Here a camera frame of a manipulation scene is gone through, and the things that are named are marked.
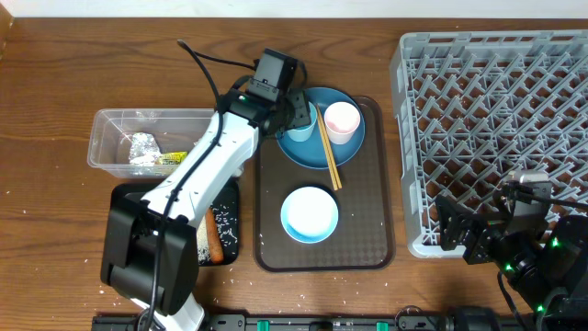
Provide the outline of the light blue cup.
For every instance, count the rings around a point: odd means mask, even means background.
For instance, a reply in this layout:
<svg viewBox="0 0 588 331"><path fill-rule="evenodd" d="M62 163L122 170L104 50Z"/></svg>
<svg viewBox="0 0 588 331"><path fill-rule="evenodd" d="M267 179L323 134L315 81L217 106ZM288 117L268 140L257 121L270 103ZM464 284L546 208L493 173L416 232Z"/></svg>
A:
<svg viewBox="0 0 588 331"><path fill-rule="evenodd" d="M310 108L310 115L311 115L311 123L309 125L297 128L297 129L292 129L292 130L288 130L286 131L286 135L294 142L297 143L301 143L301 142L305 142L307 141L314 130L314 127L316 125L317 122L317 110L316 107L312 104L309 103L309 108Z"/></svg>

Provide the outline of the light blue rice bowl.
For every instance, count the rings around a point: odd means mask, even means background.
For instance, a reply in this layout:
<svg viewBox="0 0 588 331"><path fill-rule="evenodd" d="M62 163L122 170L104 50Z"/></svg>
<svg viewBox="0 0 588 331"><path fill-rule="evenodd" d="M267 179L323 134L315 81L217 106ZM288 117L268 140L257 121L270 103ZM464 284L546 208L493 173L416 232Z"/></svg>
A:
<svg viewBox="0 0 588 331"><path fill-rule="evenodd" d="M279 216L290 238L305 245L318 244L333 234L339 221L339 207L327 190L302 187L284 199Z"/></svg>

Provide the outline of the pink cup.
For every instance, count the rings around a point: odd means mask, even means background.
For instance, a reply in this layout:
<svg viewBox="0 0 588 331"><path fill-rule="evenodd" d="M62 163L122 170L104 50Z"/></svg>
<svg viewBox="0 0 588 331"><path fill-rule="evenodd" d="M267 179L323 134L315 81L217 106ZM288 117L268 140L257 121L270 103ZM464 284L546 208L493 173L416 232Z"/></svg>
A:
<svg viewBox="0 0 588 331"><path fill-rule="evenodd" d="M335 102L323 115L329 140L334 144L346 144L355 134L361 117L357 107L347 102Z"/></svg>

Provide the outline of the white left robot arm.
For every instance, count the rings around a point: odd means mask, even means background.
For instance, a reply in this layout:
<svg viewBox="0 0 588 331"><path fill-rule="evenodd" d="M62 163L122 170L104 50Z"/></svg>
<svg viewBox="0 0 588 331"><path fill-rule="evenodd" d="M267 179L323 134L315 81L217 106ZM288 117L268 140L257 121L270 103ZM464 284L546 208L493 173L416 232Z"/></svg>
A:
<svg viewBox="0 0 588 331"><path fill-rule="evenodd" d="M197 330L204 309L198 278L198 227L236 170L268 136L310 122L296 74L303 61L266 49L224 94L213 93L209 126L186 159L149 191L121 184L111 194L100 279L141 306L133 330Z"/></svg>

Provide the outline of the silver yellow snack wrapper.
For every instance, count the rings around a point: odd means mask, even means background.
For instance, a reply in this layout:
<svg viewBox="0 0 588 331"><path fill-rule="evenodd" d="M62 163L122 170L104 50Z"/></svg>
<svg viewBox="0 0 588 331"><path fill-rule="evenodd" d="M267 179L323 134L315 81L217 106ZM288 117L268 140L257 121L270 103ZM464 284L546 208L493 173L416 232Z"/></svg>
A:
<svg viewBox="0 0 588 331"><path fill-rule="evenodd" d="M169 176L186 157L186 151L162 152L150 133L137 132L131 135L129 165L134 176Z"/></svg>

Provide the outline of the orange carrot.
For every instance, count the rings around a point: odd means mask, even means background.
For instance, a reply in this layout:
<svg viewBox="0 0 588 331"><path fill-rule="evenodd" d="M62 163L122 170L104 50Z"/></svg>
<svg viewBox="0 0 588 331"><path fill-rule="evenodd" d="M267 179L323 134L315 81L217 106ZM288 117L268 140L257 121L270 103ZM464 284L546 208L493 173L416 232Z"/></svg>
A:
<svg viewBox="0 0 588 331"><path fill-rule="evenodd" d="M210 260L213 264L221 264L224 261L223 249L215 222L215 217L211 208L208 208L205 214L205 221Z"/></svg>

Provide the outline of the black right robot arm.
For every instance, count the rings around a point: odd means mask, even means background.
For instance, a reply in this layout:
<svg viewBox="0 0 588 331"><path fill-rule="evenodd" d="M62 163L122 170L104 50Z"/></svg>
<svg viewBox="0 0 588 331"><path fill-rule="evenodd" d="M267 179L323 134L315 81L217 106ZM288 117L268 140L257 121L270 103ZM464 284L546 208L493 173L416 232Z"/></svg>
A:
<svg viewBox="0 0 588 331"><path fill-rule="evenodd" d="M527 330L587 327L587 219L568 215L550 228L556 200L548 181L508 181L495 191L494 212L475 213L438 196L435 207L443 250L463 245L469 265L493 263L501 290L512 288L532 309L524 319L512 297L505 300Z"/></svg>

